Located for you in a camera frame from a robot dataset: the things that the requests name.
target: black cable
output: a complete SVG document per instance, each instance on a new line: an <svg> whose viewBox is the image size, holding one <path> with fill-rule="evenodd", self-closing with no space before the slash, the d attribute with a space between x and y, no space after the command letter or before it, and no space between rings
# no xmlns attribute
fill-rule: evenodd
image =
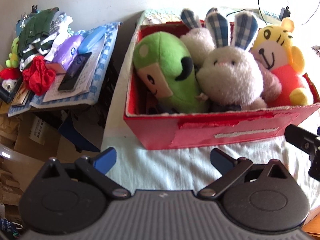
<svg viewBox="0 0 320 240"><path fill-rule="evenodd" d="M318 7L316 8L315 12L310 16L310 18L309 18L304 24L299 24L299 25L305 25L305 24L311 19L311 17L312 17L313 15L315 15L316 11L317 11L318 8L319 8L319 5L320 5L320 0L319 0L319 3L318 3Z"/></svg>
<svg viewBox="0 0 320 240"><path fill-rule="evenodd" d="M266 25L268 25L267 22L265 21L265 19L264 19L263 16L262 16L262 13L261 13L261 10L260 10L260 5L259 5L259 0L258 0L258 7L259 7L259 12L260 12L260 15L261 15L262 20L264 21L264 23L265 23Z"/></svg>
<svg viewBox="0 0 320 240"><path fill-rule="evenodd" d="M236 11L236 12L242 12L242 11L246 11L246 9L242 9L242 10Z"/></svg>

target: red box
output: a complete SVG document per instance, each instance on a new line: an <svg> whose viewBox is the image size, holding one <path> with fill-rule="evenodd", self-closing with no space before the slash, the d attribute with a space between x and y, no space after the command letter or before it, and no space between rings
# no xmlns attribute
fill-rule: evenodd
<svg viewBox="0 0 320 240"><path fill-rule="evenodd" d="M138 41L158 31L179 37L187 33L188 28L180 22L141 26ZM147 88L132 67L124 120L148 150L203 147L280 136L287 125L300 124L320 107L315 86L307 74L304 77L314 97L315 104L310 106L285 106L248 112L147 115Z"/></svg>

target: yellow tiger plush toy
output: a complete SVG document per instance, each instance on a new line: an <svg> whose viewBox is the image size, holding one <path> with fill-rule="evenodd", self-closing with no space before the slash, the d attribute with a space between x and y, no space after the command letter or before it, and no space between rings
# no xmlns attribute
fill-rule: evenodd
<svg viewBox="0 0 320 240"><path fill-rule="evenodd" d="M311 105L313 95L305 74L305 62L301 50L292 45L294 22L284 18L280 26L268 25L258 31L252 53L264 67L280 81L282 91L279 97L268 102L269 107Z"/></svg>

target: white plush rabbit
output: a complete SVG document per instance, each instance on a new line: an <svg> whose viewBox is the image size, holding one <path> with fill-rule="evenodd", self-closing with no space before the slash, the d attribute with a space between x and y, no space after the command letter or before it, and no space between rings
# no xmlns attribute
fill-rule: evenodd
<svg viewBox="0 0 320 240"><path fill-rule="evenodd" d="M189 50L194 65L200 68L206 57L214 49L212 37L209 30L201 26L199 17L190 9L182 10L181 20L190 31L182 35L180 40Z"/></svg>
<svg viewBox="0 0 320 240"><path fill-rule="evenodd" d="M261 71L248 49L255 38L258 23L249 12L235 16L233 40L228 20L217 11L206 16L216 49L203 63L196 77L205 95L222 106L240 105L242 110L265 108Z"/></svg>

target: circular cover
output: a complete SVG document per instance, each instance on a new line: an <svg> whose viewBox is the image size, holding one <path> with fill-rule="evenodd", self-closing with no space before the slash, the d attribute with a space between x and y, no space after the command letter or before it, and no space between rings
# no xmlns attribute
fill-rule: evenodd
<svg viewBox="0 0 320 240"><path fill-rule="evenodd" d="M286 179L267 178L227 190L222 204L227 214L255 231L285 231L307 217L309 202L298 185Z"/></svg>
<svg viewBox="0 0 320 240"><path fill-rule="evenodd" d="M47 179L42 187L30 188L26 194L20 203L24 222L34 231L45 234L79 231L98 220L106 208L100 190L71 180L57 184Z"/></svg>

